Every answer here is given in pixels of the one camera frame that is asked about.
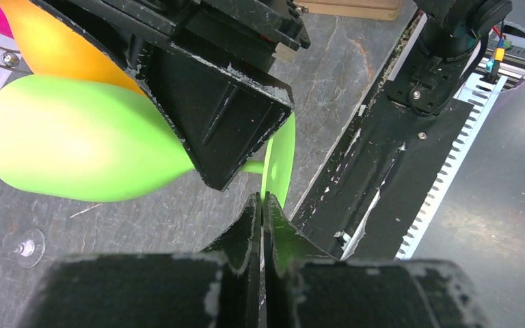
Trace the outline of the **clear wine glass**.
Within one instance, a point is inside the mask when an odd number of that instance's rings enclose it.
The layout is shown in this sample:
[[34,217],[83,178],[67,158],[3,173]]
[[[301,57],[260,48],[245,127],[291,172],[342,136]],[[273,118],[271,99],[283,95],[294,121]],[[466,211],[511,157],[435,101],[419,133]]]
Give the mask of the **clear wine glass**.
[[30,269],[41,261],[45,250],[44,233],[37,228],[31,228],[17,238],[14,246],[8,252],[13,255],[21,267]]

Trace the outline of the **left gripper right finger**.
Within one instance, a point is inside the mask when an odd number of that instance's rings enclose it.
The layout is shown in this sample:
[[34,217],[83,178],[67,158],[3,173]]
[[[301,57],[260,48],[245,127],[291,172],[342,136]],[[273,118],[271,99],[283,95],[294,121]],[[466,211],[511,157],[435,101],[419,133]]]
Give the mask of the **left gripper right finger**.
[[485,327],[463,269],[445,260],[336,260],[262,201],[268,327]]

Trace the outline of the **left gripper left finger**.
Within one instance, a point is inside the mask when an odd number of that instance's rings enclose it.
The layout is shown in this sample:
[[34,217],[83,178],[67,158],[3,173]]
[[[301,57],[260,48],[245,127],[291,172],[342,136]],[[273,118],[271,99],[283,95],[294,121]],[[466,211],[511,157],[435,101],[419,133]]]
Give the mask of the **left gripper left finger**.
[[257,327],[262,201],[198,253],[80,254],[55,261],[21,327]]

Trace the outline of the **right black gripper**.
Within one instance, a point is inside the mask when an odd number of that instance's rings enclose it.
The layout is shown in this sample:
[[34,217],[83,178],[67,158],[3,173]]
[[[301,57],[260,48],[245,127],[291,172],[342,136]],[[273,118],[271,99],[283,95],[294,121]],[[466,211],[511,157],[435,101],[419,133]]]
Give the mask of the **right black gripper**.
[[[136,81],[210,188],[223,191],[293,112],[291,87],[265,72],[275,59],[289,62],[310,46],[293,1],[35,5],[119,60],[126,53]],[[183,36],[196,36],[206,46],[168,44]],[[131,43],[134,37],[144,42]]]

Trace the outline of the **green wine glass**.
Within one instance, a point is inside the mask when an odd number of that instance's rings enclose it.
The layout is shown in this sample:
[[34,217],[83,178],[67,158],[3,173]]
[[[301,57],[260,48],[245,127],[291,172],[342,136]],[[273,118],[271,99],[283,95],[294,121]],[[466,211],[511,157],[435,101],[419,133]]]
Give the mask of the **green wine glass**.
[[67,77],[29,75],[0,90],[0,179],[40,195],[120,202],[194,170],[145,96]]

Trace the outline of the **orange wine glass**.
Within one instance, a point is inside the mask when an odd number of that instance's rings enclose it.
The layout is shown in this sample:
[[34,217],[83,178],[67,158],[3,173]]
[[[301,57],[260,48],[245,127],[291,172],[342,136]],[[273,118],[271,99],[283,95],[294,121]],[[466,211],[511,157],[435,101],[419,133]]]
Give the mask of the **orange wine glass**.
[[30,1],[0,1],[0,9],[34,74],[108,83],[144,95],[102,51]]

